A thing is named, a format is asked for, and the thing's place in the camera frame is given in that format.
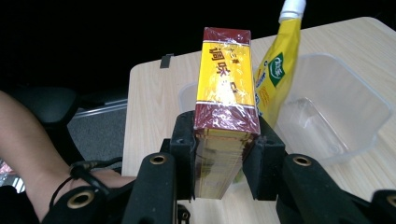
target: wooden table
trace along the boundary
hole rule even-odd
[[[252,62],[257,66],[275,36],[252,40]],[[396,32],[372,18],[340,21],[302,30],[300,55],[326,52],[346,63],[390,103],[396,104]],[[180,114],[178,93],[197,81],[201,51],[172,57],[169,68],[161,60],[131,70],[123,175],[137,175],[141,161],[158,152],[170,138]],[[350,193],[371,201],[377,189],[396,189],[396,118],[379,131],[375,148],[348,163],[325,167]],[[253,201],[248,184],[232,185],[222,200],[179,202],[191,212],[191,223],[279,223],[275,202]]]

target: black background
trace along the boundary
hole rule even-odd
[[[81,94],[129,82],[139,63],[201,50],[206,26],[275,35],[283,1],[1,0],[0,82]],[[307,0],[303,29],[362,16],[394,28],[395,1]]]

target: clear plastic container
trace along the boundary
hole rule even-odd
[[[196,91],[197,83],[180,90],[180,113],[195,109]],[[275,131],[288,153],[325,166],[373,148],[391,114],[390,105],[341,60],[308,54],[298,58]]]

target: yellow sauce bottle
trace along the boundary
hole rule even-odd
[[[276,39],[253,74],[258,114],[272,128],[291,86],[305,4],[305,0],[285,1]]]

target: green label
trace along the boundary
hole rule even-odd
[[[283,53],[278,54],[269,64],[268,71],[270,78],[274,86],[276,87],[280,79],[285,76],[285,70],[283,70]]]

